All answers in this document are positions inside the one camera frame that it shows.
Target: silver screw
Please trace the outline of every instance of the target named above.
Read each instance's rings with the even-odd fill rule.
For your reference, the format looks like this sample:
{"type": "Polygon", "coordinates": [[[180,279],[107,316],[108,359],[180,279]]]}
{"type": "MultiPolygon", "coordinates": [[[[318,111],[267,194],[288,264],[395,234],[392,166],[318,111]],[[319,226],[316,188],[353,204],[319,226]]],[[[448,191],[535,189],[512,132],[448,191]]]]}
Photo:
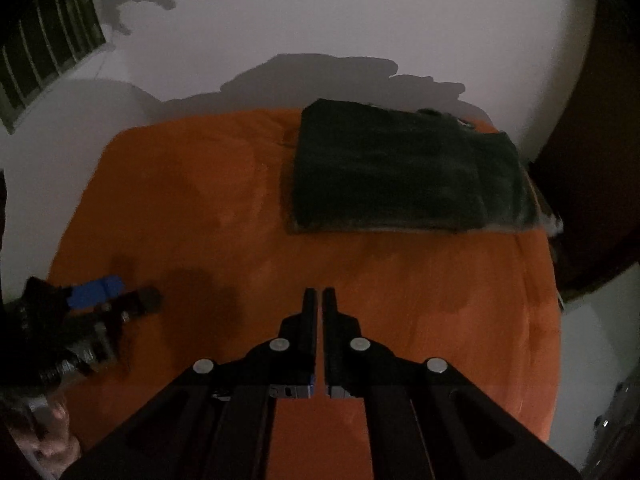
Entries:
{"type": "Polygon", "coordinates": [[[288,339],[284,339],[283,337],[278,337],[276,339],[271,340],[271,342],[269,343],[269,348],[271,348],[271,350],[273,350],[274,352],[284,352],[286,349],[289,348],[289,340],[288,339]]]}
{"type": "Polygon", "coordinates": [[[208,374],[213,370],[213,361],[211,359],[198,359],[193,364],[193,371],[197,374],[208,374]]]}
{"type": "Polygon", "coordinates": [[[443,373],[447,366],[447,362],[440,357],[432,357],[427,361],[427,368],[435,374],[443,373]]]}
{"type": "Polygon", "coordinates": [[[369,350],[371,341],[365,337],[354,337],[349,343],[349,346],[358,352],[364,352],[365,350],[369,350]]]}

